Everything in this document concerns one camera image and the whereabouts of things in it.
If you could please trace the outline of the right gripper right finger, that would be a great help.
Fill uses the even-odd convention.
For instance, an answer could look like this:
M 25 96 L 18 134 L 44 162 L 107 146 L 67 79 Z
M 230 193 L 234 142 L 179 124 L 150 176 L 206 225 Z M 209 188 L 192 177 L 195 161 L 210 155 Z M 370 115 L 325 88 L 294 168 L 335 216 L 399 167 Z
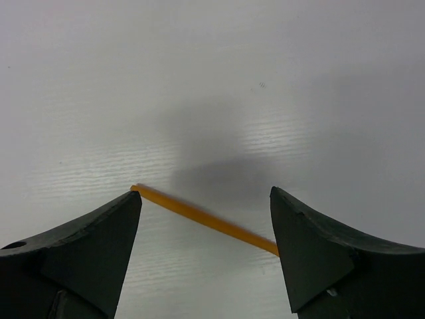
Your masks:
M 278 187 L 270 211 L 298 318 L 424 317 L 424 249 L 358 231 Z

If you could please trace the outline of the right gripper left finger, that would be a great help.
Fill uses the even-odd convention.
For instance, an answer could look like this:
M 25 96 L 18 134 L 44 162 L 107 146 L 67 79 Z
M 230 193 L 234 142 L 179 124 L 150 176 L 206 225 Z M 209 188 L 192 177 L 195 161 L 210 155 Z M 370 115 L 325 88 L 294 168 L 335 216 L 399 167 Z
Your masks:
M 128 191 L 1 248 L 1 317 L 114 318 L 141 206 Z

